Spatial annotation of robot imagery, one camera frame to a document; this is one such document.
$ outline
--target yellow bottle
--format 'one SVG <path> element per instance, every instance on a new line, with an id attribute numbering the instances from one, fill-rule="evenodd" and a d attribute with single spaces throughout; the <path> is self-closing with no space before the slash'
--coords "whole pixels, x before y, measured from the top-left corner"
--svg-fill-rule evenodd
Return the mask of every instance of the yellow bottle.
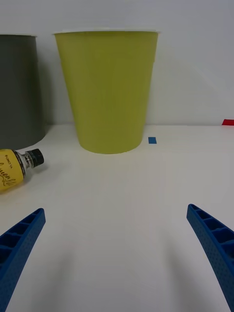
<path id="1" fill-rule="evenodd" d="M 0 150 L 0 191 L 5 191 L 23 181 L 26 170 L 43 164 L 39 149 L 20 154 L 14 150 Z"/>

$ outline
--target paper cup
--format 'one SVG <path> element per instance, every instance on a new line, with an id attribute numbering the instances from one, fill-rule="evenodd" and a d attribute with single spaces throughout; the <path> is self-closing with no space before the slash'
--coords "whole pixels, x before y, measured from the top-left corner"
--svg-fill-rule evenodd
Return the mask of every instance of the paper cup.
<path id="1" fill-rule="evenodd" d="M 158 32 L 55 33 L 83 148 L 115 154 L 142 140 Z"/>

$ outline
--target white tabletop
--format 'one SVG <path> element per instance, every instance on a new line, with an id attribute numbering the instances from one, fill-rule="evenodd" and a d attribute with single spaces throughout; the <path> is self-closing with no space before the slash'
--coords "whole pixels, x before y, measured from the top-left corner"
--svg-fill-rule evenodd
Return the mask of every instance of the white tabletop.
<path id="1" fill-rule="evenodd" d="M 148 126 L 135 150 L 98 155 L 54 126 L 34 147 L 45 164 L 0 196 L 1 233 L 46 215 L 7 312 L 230 311 L 186 212 L 234 229 L 234 127 Z"/>

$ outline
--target gray bin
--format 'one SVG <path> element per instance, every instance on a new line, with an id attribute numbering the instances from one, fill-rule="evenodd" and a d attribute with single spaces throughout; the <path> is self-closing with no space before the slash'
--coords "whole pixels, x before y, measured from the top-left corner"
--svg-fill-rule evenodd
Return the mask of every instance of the gray bin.
<path id="1" fill-rule="evenodd" d="M 45 135 L 36 37 L 0 35 L 0 149 L 21 149 Z"/>

